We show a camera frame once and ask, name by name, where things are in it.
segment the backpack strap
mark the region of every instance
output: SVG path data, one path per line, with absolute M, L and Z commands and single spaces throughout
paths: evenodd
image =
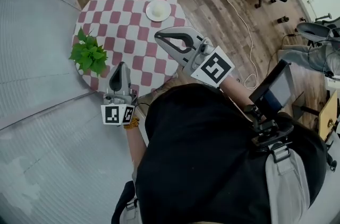
M 310 204 L 309 189 L 301 157 L 285 144 L 270 147 L 266 178 L 272 224 L 296 224 Z
M 119 198 L 115 212 L 113 213 L 111 224 L 120 224 L 120 217 L 125 208 L 127 208 L 128 203 L 134 200 L 135 189 L 133 181 L 129 181 L 125 184 L 123 193 Z

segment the gray strap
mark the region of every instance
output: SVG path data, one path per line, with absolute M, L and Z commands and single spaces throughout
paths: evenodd
M 274 162 L 274 157 L 286 156 L 282 148 L 270 154 L 266 161 L 271 222 L 295 224 L 309 208 L 308 183 L 301 157 L 295 151 L 290 149 L 288 158 Z
M 120 224 L 142 224 L 139 203 L 136 198 L 127 203 L 126 208 L 121 214 Z

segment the checkered tablecloth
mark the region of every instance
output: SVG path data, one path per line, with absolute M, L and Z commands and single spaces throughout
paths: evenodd
M 151 1 L 154 0 L 90 0 L 81 11 L 73 44 L 79 42 L 76 35 L 82 27 L 85 34 L 91 32 L 97 37 L 108 56 L 106 70 L 99 77 L 90 70 L 79 70 L 93 90 L 99 91 L 101 82 L 121 61 L 130 68 L 131 88 L 138 91 L 139 97 L 162 86 L 176 72 L 178 63 L 157 45 L 154 35 L 164 28 L 187 25 L 185 14 L 177 0 L 166 0 L 171 5 L 170 17 L 163 22 L 151 21 L 146 16 Z

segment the floor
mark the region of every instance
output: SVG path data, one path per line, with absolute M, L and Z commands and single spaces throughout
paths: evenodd
M 78 1 L 80 6 L 84 7 L 89 0 Z M 268 62 L 272 56 L 270 69 L 277 63 L 274 53 L 279 49 L 283 36 L 294 33 L 299 18 L 305 18 L 305 14 L 298 0 L 275 4 L 270 4 L 270 0 L 263 0 L 262 7 L 255 9 L 254 4 L 257 1 L 229 0 L 249 26 L 254 42 L 252 60 L 258 69 L 260 83 L 267 75 Z M 251 40 L 247 28 L 227 0 L 178 0 L 178 2 L 192 26 L 209 37 L 215 46 L 221 46 L 231 58 L 237 68 L 234 72 L 235 77 L 243 83 L 249 74 L 255 73 L 254 66 L 249 59 Z M 287 23 L 277 24 L 276 19 L 284 15 L 290 20 Z M 307 42 L 301 37 L 286 37 L 285 44 L 307 44 Z M 291 68 L 295 85 L 295 95 L 292 101 L 304 91 L 308 107 L 321 110 L 326 99 L 322 74 L 305 70 L 297 65 L 292 65 Z M 178 70 L 178 80 L 175 83 L 190 82 L 194 82 L 194 79 L 186 77 L 181 70 Z M 250 77 L 247 86 L 251 87 L 254 84 L 254 77 Z M 150 102 L 151 99 L 152 95 L 146 96 L 143 101 Z M 285 111 L 291 114 L 290 105 L 285 107 Z M 314 116 L 304 114 L 301 122 L 311 127 L 314 119 Z

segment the green plant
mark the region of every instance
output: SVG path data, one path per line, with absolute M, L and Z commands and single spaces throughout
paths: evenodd
M 79 43 L 72 46 L 69 59 L 78 63 L 80 70 L 85 72 L 91 69 L 97 73 L 97 76 L 100 75 L 106 68 L 105 61 L 107 60 L 103 46 L 98 47 L 97 39 L 91 35 L 86 36 L 82 28 L 79 29 L 77 37 Z

